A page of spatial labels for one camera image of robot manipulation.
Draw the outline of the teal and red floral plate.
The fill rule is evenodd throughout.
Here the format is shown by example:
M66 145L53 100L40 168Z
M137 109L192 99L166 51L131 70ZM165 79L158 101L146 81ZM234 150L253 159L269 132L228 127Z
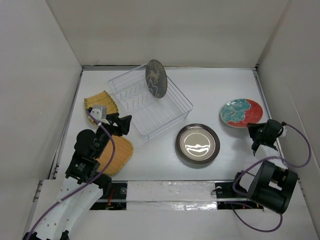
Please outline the teal and red floral plate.
M238 98L227 102L219 111L221 120L230 127L246 128L263 117L262 106L254 100Z

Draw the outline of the grey reindeer plate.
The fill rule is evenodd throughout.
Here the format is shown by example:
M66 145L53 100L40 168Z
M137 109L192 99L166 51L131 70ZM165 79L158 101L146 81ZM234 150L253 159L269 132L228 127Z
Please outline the grey reindeer plate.
M168 89L168 77L164 66L156 59L150 60L145 69L146 85L157 99L163 98Z

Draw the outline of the brown-rimmed cream plate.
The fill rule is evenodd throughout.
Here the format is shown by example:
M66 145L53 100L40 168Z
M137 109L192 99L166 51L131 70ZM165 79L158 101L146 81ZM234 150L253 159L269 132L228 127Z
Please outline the brown-rimmed cream plate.
M216 132L201 123L184 126L177 134L175 150L177 155L191 164L209 164L215 160L221 149Z

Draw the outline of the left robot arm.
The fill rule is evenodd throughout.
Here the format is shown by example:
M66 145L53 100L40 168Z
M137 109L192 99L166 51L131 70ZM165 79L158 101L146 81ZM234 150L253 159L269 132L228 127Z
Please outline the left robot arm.
M111 156L116 153L114 136L121 137L130 131L131 115L119 113L101 115L90 107L86 114L98 126L96 131L85 129L78 133L74 153L65 172L56 202L35 222L25 240L68 240L74 234L90 208L100 198L107 198L112 191L112 179L104 175L110 161L98 170L98 159L108 143L112 144Z

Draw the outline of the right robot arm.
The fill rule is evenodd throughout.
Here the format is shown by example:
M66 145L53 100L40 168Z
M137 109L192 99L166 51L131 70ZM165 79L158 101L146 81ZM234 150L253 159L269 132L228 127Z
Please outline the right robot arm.
M276 150L274 143L284 133L285 125L284 122L273 119L269 119L265 123L248 123L249 136L253 141L251 145L253 153L256 154L259 147L269 147ZM250 201L275 213L283 214L289 206L298 174L270 162L271 159L277 158L277 156L265 157L248 168L251 170L260 165L250 186L241 179L245 173L239 172L231 184L232 193L237 197L245 196Z

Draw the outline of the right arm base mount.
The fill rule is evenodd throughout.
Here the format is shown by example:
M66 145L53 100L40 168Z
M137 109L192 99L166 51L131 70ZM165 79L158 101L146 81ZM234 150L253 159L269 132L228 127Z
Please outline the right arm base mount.
M249 201L242 195L234 192L232 181L218 181L214 183L211 195L216 197L218 210L264 210L262 205Z

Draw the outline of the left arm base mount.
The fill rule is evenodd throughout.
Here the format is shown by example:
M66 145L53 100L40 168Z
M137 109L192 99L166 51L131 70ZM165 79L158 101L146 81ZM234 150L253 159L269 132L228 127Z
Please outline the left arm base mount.
M127 181L114 181L109 194L103 195L90 210L121 211L127 209Z

